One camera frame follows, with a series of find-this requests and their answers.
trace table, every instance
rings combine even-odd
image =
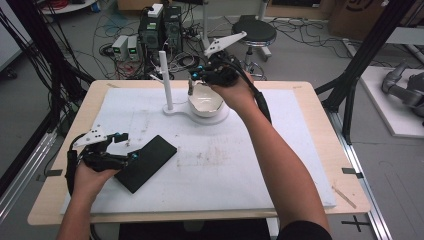
[[[344,174],[342,168],[351,168],[336,134],[321,107],[312,86],[307,82],[267,81],[255,83],[259,89],[292,89],[311,132],[318,155],[336,196],[337,206],[326,209],[327,214],[365,213],[370,210],[368,200],[356,175]],[[78,112],[75,121],[59,151],[52,169],[63,169],[61,176],[48,177],[28,217],[31,225],[60,224],[62,207],[67,192],[64,178],[66,151],[80,133],[90,130],[109,88],[163,88],[156,81],[98,80],[94,82]],[[187,81],[171,81],[172,88],[187,88]],[[202,212],[92,214],[92,222],[176,221],[234,218],[276,217],[275,211],[226,210]]]

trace wire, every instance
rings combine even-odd
[[[68,0],[47,0],[46,2],[43,3],[42,9],[43,10],[50,10],[50,9],[60,10],[67,7],[68,4],[69,4]]]
[[[223,30],[217,30],[217,29],[218,29],[219,27],[221,27],[221,26],[228,25],[228,24],[231,24],[231,25],[232,25],[232,23],[231,23],[231,22],[221,23],[221,24],[219,24],[218,26],[216,26],[214,29],[210,30],[210,31],[208,32],[208,34],[213,33],[213,32],[215,32],[215,31],[223,31]]]
[[[112,49],[112,43],[106,43],[100,46],[99,48],[99,54],[105,57],[113,57],[115,56],[113,49]]]
[[[93,238],[93,240],[101,240],[99,235],[97,235],[94,223],[90,224],[90,233],[91,233],[91,238]]]
[[[303,19],[289,19],[288,21],[281,21],[278,18],[274,18],[272,21],[268,22],[271,24],[277,31],[283,33],[291,40],[303,43],[311,47],[324,47],[331,49],[339,58],[351,58],[346,51],[346,55],[341,55],[337,52],[336,48],[332,43],[343,44],[343,41],[337,38],[327,38],[321,39],[320,35],[313,35],[310,33],[311,28],[316,30],[322,30],[324,26],[319,23],[307,23]],[[292,36],[293,34],[298,34],[300,39]],[[314,40],[306,40],[305,37],[312,38]]]
[[[36,9],[36,12],[40,14],[41,10],[40,8],[37,8],[37,6],[34,6]],[[34,12],[30,12],[29,15],[25,15],[24,17],[30,18],[34,17]],[[61,122],[63,119],[71,119],[71,117],[68,115],[69,109],[72,107],[70,104],[74,102],[72,100],[72,96],[69,96],[69,91],[75,91],[75,93],[80,94],[80,91],[83,89],[81,86],[81,82],[75,83],[74,81],[68,81],[63,82],[62,84],[59,84],[58,89],[54,89],[53,85],[53,72],[52,72],[52,64],[49,63],[44,56],[39,52],[39,50],[32,46],[28,40],[25,39],[25,37],[19,32],[19,30],[10,22],[10,20],[7,18],[7,16],[4,14],[4,12],[0,9],[0,22],[5,27],[5,29],[9,32],[9,34],[13,37],[17,45],[22,49],[22,51],[25,53],[25,55],[28,57],[30,63],[33,65],[39,79],[43,83],[43,85],[48,89],[47,99],[48,99],[48,105],[49,109],[52,109],[52,103],[56,102],[57,106],[63,107],[64,116],[59,119],[59,122]],[[66,40],[65,34],[63,33],[60,23],[57,22],[57,25],[60,29],[60,34],[54,29],[52,25],[49,25],[52,27],[53,32],[58,36],[58,38],[61,40],[65,48],[70,49],[69,43]],[[73,57],[74,62],[76,66],[79,66],[79,63],[76,61],[75,56],[73,55],[72,49],[68,50],[71,57]]]
[[[100,61],[98,58],[96,58],[95,56],[82,52],[82,51],[77,51],[75,50],[75,52],[89,56],[91,58],[94,59],[94,61],[96,62],[97,66],[99,66],[100,71],[102,72],[103,76],[105,76],[107,79],[111,79],[111,77],[113,77],[113,73],[108,72],[108,70],[106,69],[105,65],[102,63],[102,61]]]
[[[191,61],[189,63],[185,63],[187,59],[190,59]],[[169,64],[170,66],[173,66],[169,68],[169,72],[176,73],[188,68],[197,67],[199,66],[200,59],[201,58],[199,56],[193,55],[192,53],[182,52],[176,55],[173,61]]]

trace electronic equipment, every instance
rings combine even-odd
[[[147,12],[147,16],[148,17],[155,17],[158,18],[161,16],[162,14],[162,10],[163,10],[163,4],[158,4],[155,3],[152,6],[153,10],[150,10],[149,12]]]
[[[130,61],[140,61],[140,44],[137,36],[128,37],[128,55]]]
[[[138,28],[141,44],[144,48],[161,50],[164,43],[164,25],[162,11],[158,17],[143,16]]]
[[[128,36],[119,36],[112,45],[113,53],[117,61],[125,61],[128,58]]]
[[[136,151],[138,158],[115,175],[131,193],[135,193],[165,163],[177,153],[177,148],[156,135],[143,148]]]
[[[170,6],[165,9],[164,22],[166,30],[166,43],[168,50],[173,53],[183,51],[182,43],[182,24],[181,24],[181,7]]]

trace gray floor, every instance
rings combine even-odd
[[[94,54],[102,61],[108,72],[113,72],[112,62],[97,53],[102,44],[113,40],[95,36],[96,28],[100,27],[96,34],[101,35],[106,30],[106,27],[102,27],[104,25],[129,24],[129,28],[122,29],[122,34],[126,34],[138,27],[135,23],[137,18],[136,15],[119,13],[116,6],[111,4],[99,14],[93,14],[88,10],[65,14],[61,16],[61,22],[71,45],[78,51],[76,55],[84,68],[96,79],[105,79],[93,58],[87,54]],[[222,21],[225,22],[223,19],[211,21],[211,29],[222,24]],[[310,26],[308,32],[320,35],[321,39],[331,37],[327,33],[326,23],[319,24],[323,29]],[[222,25],[219,30],[227,30],[229,27],[230,25]],[[215,31],[210,35],[225,35],[227,32]],[[298,32],[289,35],[300,39]],[[316,41],[316,38],[305,36],[305,40]],[[348,56],[340,43],[331,42],[329,45],[333,46],[339,55]],[[338,57],[333,49],[297,43],[282,33],[279,33],[277,41],[270,46],[270,50],[273,56],[268,62],[263,62],[260,56],[254,55],[254,60],[265,69],[269,80],[308,81],[314,87],[336,78],[350,61],[349,58]],[[243,58],[246,48],[235,44],[229,51]],[[376,60],[392,65],[402,59],[408,59],[414,67],[421,66],[408,53],[393,45],[385,46],[376,57]],[[388,66],[386,63],[373,62],[373,64]],[[0,79],[1,174],[44,118],[48,106],[47,90],[36,77],[29,62],[22,57],[13,66],[18,72],[18,79],[10,80],[4,76]],[[186,73],[176,74],[177,79],[186,79],[186,76]],[[322,94],[319,97],[324,99],[326,95]],[[352,122],[352,141],[393,239],[422,239],[424,194],[421,183],[424,180],[422,148],[424,140],[392,137],[364,88],[358,84]],[[55,148],[59,147],[60,142],[59,139]],[[51,155],[53,153],[46,158],[6,220],[0,225],[2,239],[54,238],[58,226],[34,227],[29,226],[26,221],[43,184],[36,181],[36,177],[42,174],[44,165]],[[356,217],[359,222],[369,222],[365,215]],[[353,222],[352,215],[334,215],[329,216],[329,219],[334,239],[375,239],[370,226],[361,225],[357,228],[353,224],[343,224],[343,221]],[[102,229],[100,235],[103,239],[116,239],[117,225],[103,224],[99,227]]]

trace black sleeve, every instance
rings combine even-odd
[[[277,240],[331,240],[331,235],[320,225],[308,221],[288,224],[278,234]]]

